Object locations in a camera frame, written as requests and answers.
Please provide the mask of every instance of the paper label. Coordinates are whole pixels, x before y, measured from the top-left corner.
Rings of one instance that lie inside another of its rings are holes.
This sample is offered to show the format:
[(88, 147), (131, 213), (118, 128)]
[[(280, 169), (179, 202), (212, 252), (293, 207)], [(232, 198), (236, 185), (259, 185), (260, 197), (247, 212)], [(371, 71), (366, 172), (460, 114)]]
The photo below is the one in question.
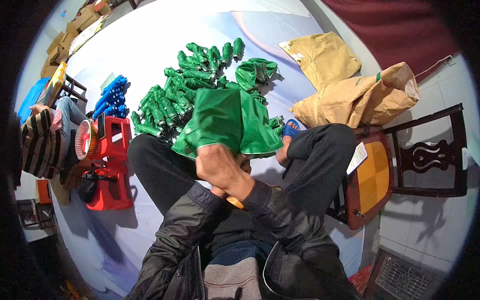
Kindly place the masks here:
[(352, 160), (347, 168), (347, 175), (350, 175), (350, 173), (353, 172), (353, 170), (355, 170), (367, 158), (367, 156), (367, 149), (365, 149), (365, 145), (361, 142), (355, 148)]

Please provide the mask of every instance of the maroon curtain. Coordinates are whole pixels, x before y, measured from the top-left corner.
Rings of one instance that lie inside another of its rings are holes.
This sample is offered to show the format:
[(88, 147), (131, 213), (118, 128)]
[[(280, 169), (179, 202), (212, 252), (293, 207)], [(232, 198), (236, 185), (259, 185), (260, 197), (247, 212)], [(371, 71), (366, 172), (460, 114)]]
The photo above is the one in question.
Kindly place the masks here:
[[(405, 61), (415, 75), (460, 52), (426, 1), (323, 0), (362, 40), (382, 70)], [(422, 81), (439, 67), (418, 76)]]

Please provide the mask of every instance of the black pants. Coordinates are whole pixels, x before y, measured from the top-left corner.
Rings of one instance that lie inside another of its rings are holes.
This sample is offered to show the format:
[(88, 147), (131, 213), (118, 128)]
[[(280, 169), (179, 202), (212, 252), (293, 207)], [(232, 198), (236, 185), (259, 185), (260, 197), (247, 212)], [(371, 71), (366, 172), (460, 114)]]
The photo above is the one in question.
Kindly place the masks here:
[[(352, 129), (343, 124), (327, 124), (297, 133), (287, 157), (306, 163), (286, 190), (289, 198), (323, 220), (346, 175), (355, 147)], [(176, 154), (151, 135), (134, 138), (128, 148), (128, 160), (163, 215), (198, 179), (194, 161)], [(205, 249), (214, 251), (239, 240), (275, 243), (266, 233), (268, 230), (262, 229), (248, 212), (229, 205), (227, 211), (219, 214), (224, 221), (214, 231), (212, 239), (205, 241)]]

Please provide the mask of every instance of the black jacket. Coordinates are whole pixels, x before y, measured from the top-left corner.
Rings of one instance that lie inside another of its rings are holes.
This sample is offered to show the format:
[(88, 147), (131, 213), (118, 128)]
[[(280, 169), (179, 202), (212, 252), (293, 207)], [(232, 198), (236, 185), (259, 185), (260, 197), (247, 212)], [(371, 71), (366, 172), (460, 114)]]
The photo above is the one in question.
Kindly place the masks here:
[[(166, 213), (125, 299), (205, 299), (198, 244), (216, 228), (224, 203), (194, 184)], [(259, 181), (242, 204), (278, 239), (263, 270), (268, 299), (361, 299), (318, 217)]]

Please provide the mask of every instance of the person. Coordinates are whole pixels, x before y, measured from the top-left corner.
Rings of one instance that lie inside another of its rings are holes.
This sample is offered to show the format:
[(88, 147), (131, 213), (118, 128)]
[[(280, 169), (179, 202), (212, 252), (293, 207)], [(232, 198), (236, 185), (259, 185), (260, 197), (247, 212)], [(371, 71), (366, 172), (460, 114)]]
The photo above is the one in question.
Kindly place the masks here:
[(64, 96), (57, 109), (35, 104), (32, 116), (22, 125), (22, 170), (39, 178), (52, 179), (63, 169), (70, 145), (70, 121), (80, 125), (87, 117)]
[(129, 162), (164, 220), (125, 299), (361, 299), (323, 227), (355, 150), (353, 131), (288, 126), (294, 133), (276, 158), (306, 163), (285, 191), (254, 180), (245, 157), (223, 145), (198, 148), (193, 162), (151, 135), (133, 139)]

